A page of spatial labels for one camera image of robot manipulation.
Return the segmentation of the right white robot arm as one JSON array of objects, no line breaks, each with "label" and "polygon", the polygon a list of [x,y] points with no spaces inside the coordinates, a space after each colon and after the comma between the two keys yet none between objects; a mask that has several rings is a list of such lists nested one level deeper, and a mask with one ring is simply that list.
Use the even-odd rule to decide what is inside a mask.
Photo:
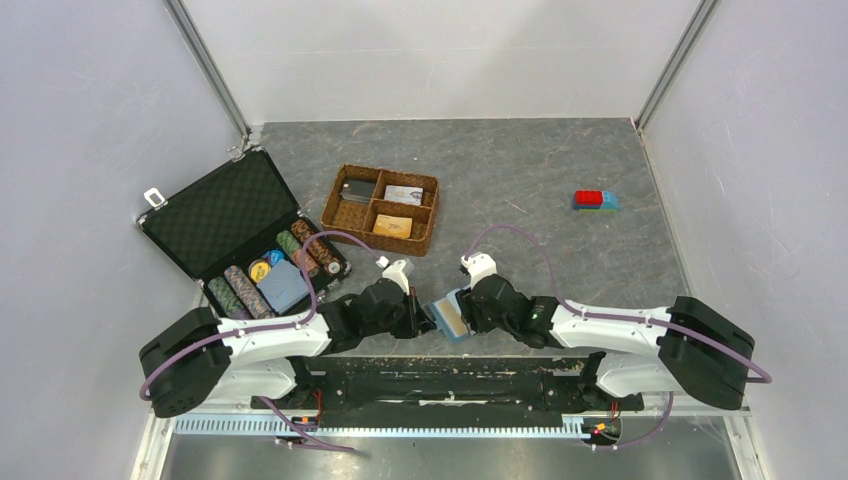
[{"label": "right white robot arm", "polygon": [[753,381],[753,337],[694,297],[653,309],[593,307],[527,297],[500,275],[454,297],[473,334],[499,329],[530,348],[591,350],[589,373],[577,382],[580,400],[591,408],[642,393],[684,392],[738,410]]}]

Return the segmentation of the blue card holder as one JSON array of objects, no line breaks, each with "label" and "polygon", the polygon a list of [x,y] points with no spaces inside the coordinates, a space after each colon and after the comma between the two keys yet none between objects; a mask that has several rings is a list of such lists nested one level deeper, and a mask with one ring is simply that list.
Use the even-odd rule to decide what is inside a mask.
[{"label": "blue card holder", "polygon": [[460,289],[451,290],[444,297],[434,300],[426,306],[427,311],[437,323],[438,330],[442,331],[452,342],[459,342],[468,338],[460,335],[462,323],[457,302],[459,291]]}]

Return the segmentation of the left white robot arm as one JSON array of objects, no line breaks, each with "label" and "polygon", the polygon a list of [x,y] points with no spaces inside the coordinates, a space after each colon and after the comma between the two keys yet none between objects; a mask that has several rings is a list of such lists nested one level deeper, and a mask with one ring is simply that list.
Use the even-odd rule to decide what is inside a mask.
[{"label": "left white robot arm", "polygon": [[252,397],[302,407],[314,394],[306,359],[353,350],[370,336],[414,339],[434,327],[411,291],[386,278],[285,317],[233,320],[198,307],[141,348],[139,396],[159,418]]}]

